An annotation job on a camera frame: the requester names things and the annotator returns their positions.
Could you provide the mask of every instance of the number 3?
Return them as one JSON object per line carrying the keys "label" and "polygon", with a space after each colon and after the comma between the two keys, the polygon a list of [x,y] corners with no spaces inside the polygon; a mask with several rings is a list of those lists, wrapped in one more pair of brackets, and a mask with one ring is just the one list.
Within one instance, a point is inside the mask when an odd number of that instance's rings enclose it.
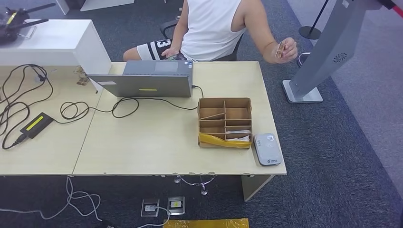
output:
{"label": "number 3", "polygon": [[159,48],[163,48],[165,46],[171,45],[171,41],[170,40],[163,40],[163,41],[159,41],[157,43],[157,47]]}

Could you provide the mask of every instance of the white shelf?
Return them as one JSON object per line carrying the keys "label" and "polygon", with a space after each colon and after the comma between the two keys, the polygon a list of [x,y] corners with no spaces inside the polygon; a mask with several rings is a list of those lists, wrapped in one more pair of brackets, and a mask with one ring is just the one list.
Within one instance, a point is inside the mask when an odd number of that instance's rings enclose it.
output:
{"label": "white shelf", "polygon": [[134,0],[86,0],[80,11],[95,10],[133,3]]}
{"label": "white shelf", "polygon": [[87,74],[107,74],[111,60],[91,20],[51,19],[36,25],[30,39],[0,48],[0,66],[82,66]]}

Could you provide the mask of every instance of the white tank top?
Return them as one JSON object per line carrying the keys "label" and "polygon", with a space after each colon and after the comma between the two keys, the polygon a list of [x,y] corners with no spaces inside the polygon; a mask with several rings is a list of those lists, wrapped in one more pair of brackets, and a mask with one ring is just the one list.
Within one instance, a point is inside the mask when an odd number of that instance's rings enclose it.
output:
{"label": "white tank top", "polygon": [[231,31],[241,0],[187,0],[189,31],[183,37],[182,54],[196,61],[212,61],[231,54],[245,28]]}

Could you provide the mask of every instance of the yellow sticker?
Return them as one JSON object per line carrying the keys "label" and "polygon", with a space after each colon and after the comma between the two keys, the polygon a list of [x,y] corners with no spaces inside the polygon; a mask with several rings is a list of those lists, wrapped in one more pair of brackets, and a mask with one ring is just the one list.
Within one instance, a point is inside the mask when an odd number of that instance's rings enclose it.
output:
{"label": "yellow sticker", "polygon": [[43,119],[43,116],[40,116],[35,122],[33,122],[28,128],[27,131],[31,130],[40,120]]}
{"label": "yellow sticker", "polygon": [[12,16],[9,18],[9,20],[7,21],[7,25],[10,24],[12,22],[12,20],[14,20],[15,15],[17,15],[17,13],[13,13]]}
{"label": "yellow sticker", "polygon": [[180,207],[182,207],[181,201],[172,201],[171,202],[171,208],[180,208]]}
{"label": "yellow sticker", "polygon": [[139,89],[139,91],[157,91],[157,89]]}

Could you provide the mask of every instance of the metal kiosk stand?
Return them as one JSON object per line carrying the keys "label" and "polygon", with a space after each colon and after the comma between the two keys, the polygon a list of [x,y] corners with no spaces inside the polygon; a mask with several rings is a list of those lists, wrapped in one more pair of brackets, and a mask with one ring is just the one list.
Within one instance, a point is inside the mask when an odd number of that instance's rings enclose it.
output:
{"label": "metal kiosk stand", "polygon": [[320,103],[316,86],[354,55],[367,10],[379,10],[376,0],[337,0],[322,35],[308,59],[283,87],[290,103]]}

